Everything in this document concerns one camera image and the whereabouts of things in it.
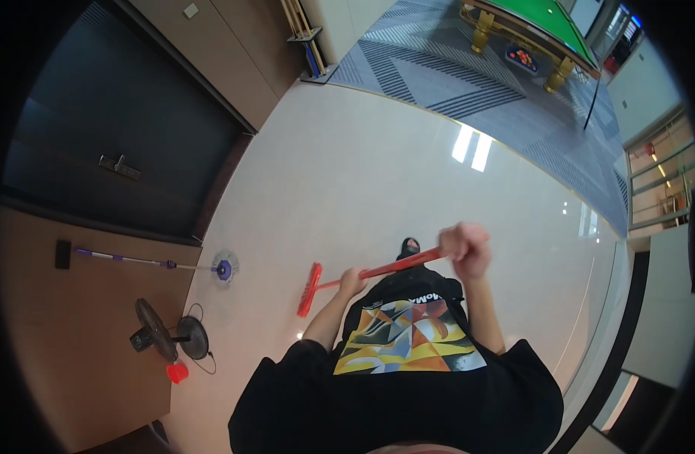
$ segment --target striped carpet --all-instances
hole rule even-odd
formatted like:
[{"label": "striped carpet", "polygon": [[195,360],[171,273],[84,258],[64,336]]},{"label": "striped carpet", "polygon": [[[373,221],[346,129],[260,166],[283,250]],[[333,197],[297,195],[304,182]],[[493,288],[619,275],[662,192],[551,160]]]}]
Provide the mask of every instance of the striped carpet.
[{"label": "striped carpet", "polygon": [[554,94],[542,86],[554,70],[538,55],[533,76],[504,59],[506,41],[491,36],[471,50],[473,29],[460,0],[398,0],[340,62],[331,84],[395,97],[495,137],[577,192],[621,236],[627,233],[626,174],[607,87],[574,74]]}]

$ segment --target wall switch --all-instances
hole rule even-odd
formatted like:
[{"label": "wall switch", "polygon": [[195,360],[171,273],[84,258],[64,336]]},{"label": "wall switch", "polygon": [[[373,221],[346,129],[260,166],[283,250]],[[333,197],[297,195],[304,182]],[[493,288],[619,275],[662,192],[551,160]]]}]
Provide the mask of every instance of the wall switch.
[{"label": "wall switch", "polygon": [[183,11],[183,15],[186,16],[186,19],[191,19],[198,12],[199,8],[197,8],[197,5],[192,3],[186,7],[186,9]]}]

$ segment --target black slipper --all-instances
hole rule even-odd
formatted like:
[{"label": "black slipper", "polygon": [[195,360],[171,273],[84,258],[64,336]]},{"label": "black slipper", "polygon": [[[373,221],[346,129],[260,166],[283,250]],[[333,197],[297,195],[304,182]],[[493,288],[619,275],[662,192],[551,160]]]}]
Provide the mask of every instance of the black slipper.
[{"label": "black slipper", "polygon": [[[416,248],[413,246],[408,246],[408,241],[410,241],[410,240],[415,241],[416,245],[418,247]],[[414,256],[420,251],[421,251],[421,245],[418,243],[418,241],[415,238],[408,237],[405,240],[403,240],[403,244],[400,245],[400,255],[396,258],[396,260],[405,259],[406,257]]]}]

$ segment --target hand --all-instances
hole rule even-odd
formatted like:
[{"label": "hand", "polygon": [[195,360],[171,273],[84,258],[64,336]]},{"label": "hand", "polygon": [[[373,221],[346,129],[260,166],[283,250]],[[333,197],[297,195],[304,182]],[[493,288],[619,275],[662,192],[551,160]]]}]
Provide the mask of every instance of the hand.
[{"label": "hand", "polygon": [[462,281],[480,279],[491,262],[489,235],[479,224],[459,222],[443,229],[438,235],[438,246],[453,262],[453,271]]},{"label": "hand", "polygon": [[346,270],[343,273],[343,277],[340,278],[340,290],[339,292],[346,295],[349,298],[359,294],[365,286],[368,285],[367,279],[361,279],[359,277],[361,271],[365,271],[369,268],[357,268],[353,267]]}]

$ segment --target graphic print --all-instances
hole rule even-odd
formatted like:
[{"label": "graphic print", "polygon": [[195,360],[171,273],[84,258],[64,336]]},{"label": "graphic print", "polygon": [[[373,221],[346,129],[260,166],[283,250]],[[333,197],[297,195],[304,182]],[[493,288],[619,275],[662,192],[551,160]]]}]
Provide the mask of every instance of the graphic print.
[{"label": "graphic print", "polygon": [[439,295],[363,307],[334,375],[399,370],[455,372],[485,366]]}]

